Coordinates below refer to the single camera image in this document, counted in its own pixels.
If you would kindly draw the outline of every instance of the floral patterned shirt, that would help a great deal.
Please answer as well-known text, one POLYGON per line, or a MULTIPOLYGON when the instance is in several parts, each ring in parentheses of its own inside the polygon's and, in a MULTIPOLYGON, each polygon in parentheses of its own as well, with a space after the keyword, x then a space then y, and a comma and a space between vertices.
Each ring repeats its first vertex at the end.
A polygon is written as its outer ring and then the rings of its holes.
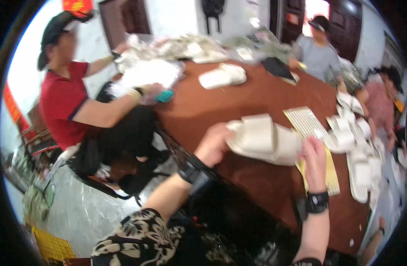
POLYGON ((154 209, 136 211, 97 243, 92 265, 163 265, 174 256, 184 232, 182 226, 168 229, 154 209))

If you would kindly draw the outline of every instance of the wooden door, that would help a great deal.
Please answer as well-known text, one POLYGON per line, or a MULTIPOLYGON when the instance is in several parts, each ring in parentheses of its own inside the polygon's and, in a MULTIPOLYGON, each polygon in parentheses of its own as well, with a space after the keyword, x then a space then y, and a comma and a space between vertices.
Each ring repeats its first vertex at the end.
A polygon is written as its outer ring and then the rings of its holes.
POLYGON ((150 34, 144 0, 104 0, 99 3, 110 49, 125 40, 125 33, 150 34))
POLYGON ((285 0, 283 10, 284 20, 281 41, 282 43, 291 43, 302 33, 306 2, 305 0, 285 0))
POLYGON ((329 1, 331 44, 339 56, 354 62, 360 43, 362 5, 358 0, 329 1))

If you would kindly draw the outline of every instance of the woman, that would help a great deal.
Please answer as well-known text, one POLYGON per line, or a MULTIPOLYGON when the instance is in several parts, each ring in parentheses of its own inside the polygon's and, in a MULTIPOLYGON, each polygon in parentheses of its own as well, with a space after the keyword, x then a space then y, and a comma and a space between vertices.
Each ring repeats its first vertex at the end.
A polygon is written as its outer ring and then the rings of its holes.
POLYGON ((155 114, 151 107, 139 105, 142 96, 160 84, 131 88, 110 103, 89 98, 82 79, 110 65, 127 45, 121 43, 112 55, 92 63, 72 61, 79 23, 78 17, 64 11, 50 20, 42 37, 38 70, 47 68, 48 72, 42 82, 40 112, 52 137, 63 150, 81 143, 72 166, 86 175, 104 173, 99 171, 100 163, 110 171, 108 166, 122 151, 139 162, 149 157, 156 163, 166 160, 166 152, 162 155, 152 148, 155 114))
POLYGON ((379 78, 369 80, 364 88, 356 93, 370 125, 372 137, 376 136, 377 130, 385 129, 389 151, 392 151, 397 140, 394 133, 394 100, 398 92, 403 93, 403 89, 397 68, 382 66, 379 78))
MULTIPOLYGON (((189 162, 163 182, 140 211, 127 216, 109 236, 97 243, 92 253, 92 264, 254 265, 244 252, 227 252, 222 237, 216 237, 219 243, 216 250, 206 252, 208 246, 203 243, 205 239, 190 239, 190 231, 184 226, 168 225, 172 222, 173 214, 188 198, 194 184, 200 184, 201 171, 221 162, 227 150, 226 139, 232 135, 225 123, 209 128, 189 162)), ((321 266, 330 230, 325 184, 326 151, 320 141, 311 137, 304 141, 302 154, 307 164, 308 204, 314 208, 309 207, 307 220, 303 223, 301 245, 294 258, 294 265, 321 266), (317 206, 311 204, 314 198, 320 200, 317 206)))

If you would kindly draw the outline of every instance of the wristwatch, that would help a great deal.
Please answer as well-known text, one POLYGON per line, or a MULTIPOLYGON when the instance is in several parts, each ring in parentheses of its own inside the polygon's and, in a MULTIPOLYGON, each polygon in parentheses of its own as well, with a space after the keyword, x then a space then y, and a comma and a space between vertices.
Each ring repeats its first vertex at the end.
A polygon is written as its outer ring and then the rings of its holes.
POLYGON ((135 87, 134 88, 136 91, 138 91, 140 94, 141 94, 141 96, 143 96, 143 89, 142 88, 140 88, 140 87, 135 87))
POLYGON ((118 54, 118 53, 115 52, 115 51, 112 51, 112 56, 113 56, 113 60, 112 60, 112 61, 115 61, 116 59, 118 59, 119 57, 121 57, 121 55, 118 54))
POLYGON ((307 193, 308 213, 322 213, 327 209, 329 209, 329 194, 327 191, 318 194, 307 193))
POLYGON ((178 174, 187 183, 193 184, 196 179, 201 175, 202 171, 205 171, 208 167, 201 162, 201 160, 195 155, 190 156, 189 161, 185 162, 179 169, 178 174))

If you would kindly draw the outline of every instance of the pink shirt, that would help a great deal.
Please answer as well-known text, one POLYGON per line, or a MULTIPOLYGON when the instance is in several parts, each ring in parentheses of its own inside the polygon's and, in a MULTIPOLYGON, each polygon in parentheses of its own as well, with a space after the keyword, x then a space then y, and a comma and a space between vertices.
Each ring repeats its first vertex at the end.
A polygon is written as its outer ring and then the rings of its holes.
POLYGON ((385 93, 383 82, 370 81, 364 87, 369 93, 366 108, 377 129, 385 128, 386 131, 394 126, 394 103, 385 93))

